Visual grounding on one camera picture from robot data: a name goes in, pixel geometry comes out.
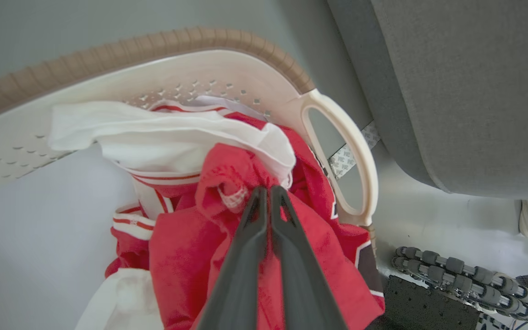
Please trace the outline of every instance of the white floor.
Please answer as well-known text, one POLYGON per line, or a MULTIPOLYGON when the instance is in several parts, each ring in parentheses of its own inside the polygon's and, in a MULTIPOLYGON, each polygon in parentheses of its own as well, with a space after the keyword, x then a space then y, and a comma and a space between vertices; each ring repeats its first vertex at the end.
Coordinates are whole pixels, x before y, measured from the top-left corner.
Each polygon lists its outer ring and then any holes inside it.
POLYGON ((373 155, 379 172, 374 223, 382 274, 412 281, 390 266, 398 246, 428 249, 511 276, 528 274, 528 239, 518 226, 520 201, 447 194, 409 177, 382 143, 373 155))

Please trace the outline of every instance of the red clothing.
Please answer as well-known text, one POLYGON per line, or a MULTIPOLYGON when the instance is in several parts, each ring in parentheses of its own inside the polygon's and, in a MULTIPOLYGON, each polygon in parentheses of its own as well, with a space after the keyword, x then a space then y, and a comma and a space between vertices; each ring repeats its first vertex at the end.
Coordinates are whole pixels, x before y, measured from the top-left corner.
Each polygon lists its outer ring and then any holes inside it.
MULTIPOLYGON (((260 129, 265 124, 239 113, 226 117, 260 129)), ((354 266, 359 248, 369 244, 369 234, 360 227, 339 224, 333 190, 314 154, 291 129, 283 131, 297 157, 289 198, 346 323, 350 329, 365 328, 384 311, 383 298, 370 293, 354 266)), ((252 153, 224 144, 209 152, 200 178, 185 178, 184 184, 138 179, 168 198, 174 209, 159 215, 149 242, 149 269, 161 318, 169 330, 193 328, 214 288, 251 191, 257 186, 270 188, 278 181, 252 153)), ((145 265, 145 246, 126 242, 128 235, 115 228, 112 232, 119 240, 117 267, 145 265)), ((258 329, 283 329, 283 318, 280 263, 269 251, 258 279, 258 329)))
POLYGON ((105 270, 105 278, 119 268, 149 270, 149 238, 155 221, 145 217, 139 204, 115 211, 111 234, 117 238, 117 259, 105 270))

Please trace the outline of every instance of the gray couch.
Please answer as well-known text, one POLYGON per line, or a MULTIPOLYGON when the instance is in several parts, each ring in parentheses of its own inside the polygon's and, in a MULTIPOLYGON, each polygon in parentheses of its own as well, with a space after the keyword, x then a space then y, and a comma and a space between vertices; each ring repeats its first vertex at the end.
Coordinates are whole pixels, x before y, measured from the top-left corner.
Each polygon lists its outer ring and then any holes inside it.
POLYGON ((446 192, 528 199, 528 1, 328 3, 405 172, 446 192))

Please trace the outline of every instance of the striped trim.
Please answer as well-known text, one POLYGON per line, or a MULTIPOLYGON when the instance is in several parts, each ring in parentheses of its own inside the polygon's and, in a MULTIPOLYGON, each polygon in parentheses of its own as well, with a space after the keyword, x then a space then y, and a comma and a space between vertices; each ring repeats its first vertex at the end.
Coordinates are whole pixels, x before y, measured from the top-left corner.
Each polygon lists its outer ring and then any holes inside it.
POLYGON ((132 175, 132 178, 138 182, 141 182, 142 184, 152 184, 155 186, 180 186, 182 184, 197 183, 199 182, 200 176, 193 176, 190 178, 168 178, 167 180, 162 178, 140 178, 134 175, 132 175))
POLYGON ((151 180, 166 180, 166 181, 170 181, 170 180, 184 180, 184 179, 187 179, 187 178, 198 178, 199 176, 201 176, 201 174, 198 174, 198 175, 190 175, 190 176, 184 176, 184 177, 153 177, 153 176, 140 176, 140 175, 132 175, 133 177, 136 177, 136 178, 149 178, 151 180))
POLYGON ((140 182, 135 177, 132 177, 132 179, 136 196, 138 196, 141 207, 149 219, 155 220, 162 213, 174 212, 170 198, 162 196, 157 190, 144 182, 140 182))
POLYGON ((148 241, 152 237, 156 221, 136 214, 115 213, 113 215, 113 228, 134 236, 139 240, 148 241))
POLYGON ((151 111, 170 110, 170 111, 178 111, 178 112, 205 112, 205 111, 219 111, 219 110, 226 110, 226 109, 227 109, 226 107, 220 106, 220 107, 215 107, 213 109, 190 111, 190 110, 182 109, 178 106, 163 105, 163 106, 157 106, 153 108, 151 111))
POLYGON ((119 214, 128 214, 128 215, 143 215, 144 210, 142 209, 140 202, 128 204, 123 207, 120 207, 119 209, 115 210, 116 215, 119 214))
POLYGON ((150 111, 177 111, 177 112, 206 112, 206 111, 220 111, 228 110, 228 108, 220 105, 209 106, 184 106, 173 100, 160 100, 150 106, 150 111))

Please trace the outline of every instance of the red stripe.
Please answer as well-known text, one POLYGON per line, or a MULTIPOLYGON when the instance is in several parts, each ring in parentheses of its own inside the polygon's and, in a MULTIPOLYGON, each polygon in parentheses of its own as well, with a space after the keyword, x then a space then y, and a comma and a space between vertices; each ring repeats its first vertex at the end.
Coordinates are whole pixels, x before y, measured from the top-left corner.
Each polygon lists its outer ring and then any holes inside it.
POLYGON ((143 182, 142 180, 140 180, 139 178, 136 178, 135 176, 132 176, 132 178, 134 178, 134 180, 140 182, 140 183, 143 183, 143 184, 148 184, 148 182, 143 182))
POLYGON ((170 110, 170 111, 180 111, 180 112, 204 112, 204 111, 219 111, 219 110, 224 110, 226 109, 226 107, 223 107, 223 106, 220 106, 220 107, 216 107, 214 109, 209 109, 209 110, 203 110, 203 111, 188 111, 188 110, 184 110, 178 106, 168 106, 168 105, 164 105, 164 106, 157 106, 155 108, 152 109, 152 111, 158 111, 158 110, 170 110))
POLYGON ((139 206, 136 206, 136 207, 132 207, 131 209, 126 209, 124 211, 121 211, 120 213, 134 213, 136 211, 140 211, 141 207, 139 206))
POLYGON ((168 213, 166 203, 164 203, 164 198, 162 198, 162 195, 158 192, 158 190, 154 190, 154 192, 156 193, 156 197, 158 197, 158 200, 160 201, 160 204, 162 205, 162 209, 164 210, 164 213, 168 213))
POLYGON ((184 180, 185 178, 195 178, 201 176, 198 175, 192 175, 192 176, 186 176, 186 177, 145 177, 145 176, 139 176, 139 175, 132 175, 134 178, 149 178, 151 180, 184 180))
POLYGON ((140 212, 142 213, 142 215, 144 216, 144 218, 147 218, 148 217, 148 214, 146 214, 146 212, 144 211, 144 208, 142 207, 142 203, 140 202, 140 200, 138 200, 138 203, 140 203, 140 212))
MULTIPOLYGON (((132 223, 130 220, 126 220, 126 219, 113 219, 113 222, 119 223, 119 224, 131 224, 132 223)), ((147 225, 145 223, 141 223, 140 221, 138 221, 136 223, 136 226, 138 226, 140 228, 147 229, 147 230, 153 230, 154 229, 154 226, 147 225)))

